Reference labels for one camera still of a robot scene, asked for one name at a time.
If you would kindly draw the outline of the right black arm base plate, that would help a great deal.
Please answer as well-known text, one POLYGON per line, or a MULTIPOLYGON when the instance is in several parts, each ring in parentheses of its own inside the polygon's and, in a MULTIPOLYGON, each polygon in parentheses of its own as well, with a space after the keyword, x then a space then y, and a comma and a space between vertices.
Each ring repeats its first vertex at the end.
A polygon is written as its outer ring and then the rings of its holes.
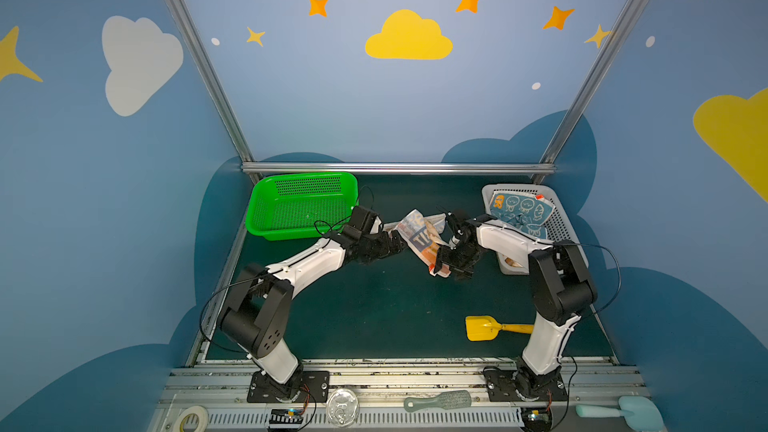
POLYGON ((506 370, 489 366, 483 369, 482 375, 491 402, 548 402, 568 398, 560 367, 548 374, 536 375, 526 367, 506 370))

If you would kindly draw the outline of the green plastic basket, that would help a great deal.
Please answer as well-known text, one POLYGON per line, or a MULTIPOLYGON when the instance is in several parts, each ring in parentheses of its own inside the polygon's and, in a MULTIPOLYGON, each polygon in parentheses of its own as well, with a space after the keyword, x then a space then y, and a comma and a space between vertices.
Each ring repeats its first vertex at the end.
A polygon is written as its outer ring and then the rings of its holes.
POLYGON ((347 220, 358 196, 358 180, 347 172, 270 176, 254 186, 245 226, 268 241, 315 238, 347 220))

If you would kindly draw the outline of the grey plastic basket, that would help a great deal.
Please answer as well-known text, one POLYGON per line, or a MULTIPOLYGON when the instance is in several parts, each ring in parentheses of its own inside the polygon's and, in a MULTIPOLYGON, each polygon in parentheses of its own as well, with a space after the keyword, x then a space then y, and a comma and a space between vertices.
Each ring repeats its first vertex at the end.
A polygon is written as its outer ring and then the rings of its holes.
POLYGON ((561 240, 571 240, 573 242, 579 241, 559 198, 551 188, 531 184, 488 184, 482 188, 482 198, 487 214, 489 214, 490 199, 497 191, 514 191, 543 195, 554 204, 555 209, 551 217, 545 223, 548 238, 540 240, 550 242, 561 240))

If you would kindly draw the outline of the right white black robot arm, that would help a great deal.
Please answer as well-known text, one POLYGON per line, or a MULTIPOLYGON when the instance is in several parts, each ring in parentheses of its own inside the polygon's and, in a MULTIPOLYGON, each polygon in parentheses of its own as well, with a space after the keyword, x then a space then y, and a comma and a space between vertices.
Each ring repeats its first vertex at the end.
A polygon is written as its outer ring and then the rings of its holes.
POLYGON ((469 278, 480 258, 494 252, 528 273, 536 319, 522 353, 522 369, 536 378, 555 372, 575 325, 598 298, 580 246, 538 239, 490 215, 460 219, 449 213, 446 222, 453 238, 439 247, 437 269, 446 266, 469 278))

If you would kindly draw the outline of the striped rabbit text towel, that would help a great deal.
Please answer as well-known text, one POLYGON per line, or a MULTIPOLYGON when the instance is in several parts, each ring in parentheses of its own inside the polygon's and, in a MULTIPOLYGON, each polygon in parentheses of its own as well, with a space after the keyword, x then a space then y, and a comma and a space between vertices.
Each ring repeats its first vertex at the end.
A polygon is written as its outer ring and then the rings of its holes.
POLYGON ((437 266, 439 249, 446 245, 440 236, 445 225, 444 213, 425 216, 413 209, 399 222, 386 224, 384 230, 397 231, 408 247, 428 266, 432 276, 447 278, 450 276, 450 268, 447 265, 437 266))

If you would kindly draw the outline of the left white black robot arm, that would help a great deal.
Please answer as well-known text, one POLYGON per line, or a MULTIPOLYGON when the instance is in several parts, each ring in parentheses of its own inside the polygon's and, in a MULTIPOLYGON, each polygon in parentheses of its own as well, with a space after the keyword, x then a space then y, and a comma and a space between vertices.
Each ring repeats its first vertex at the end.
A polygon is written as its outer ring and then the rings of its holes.
POLYGON ((331 231, 305 251, 282 262, 243 269, 227 293, 217 329, 249 354, 271 381, 294 382, 300 362, 285 342, 294 297, 348 262, 370 263, 407 247, 397 231, 331 231))

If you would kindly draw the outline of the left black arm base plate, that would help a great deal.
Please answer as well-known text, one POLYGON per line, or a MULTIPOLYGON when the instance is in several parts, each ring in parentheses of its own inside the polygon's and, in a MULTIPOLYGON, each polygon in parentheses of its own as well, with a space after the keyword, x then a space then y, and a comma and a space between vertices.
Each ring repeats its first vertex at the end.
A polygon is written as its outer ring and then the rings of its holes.
POLYGON ((285 384, 278 383, 266 372, 256 372, 247 391, 248 403, 325 403, 330 374, 327 371, 304 371, 298 368, 285 384))

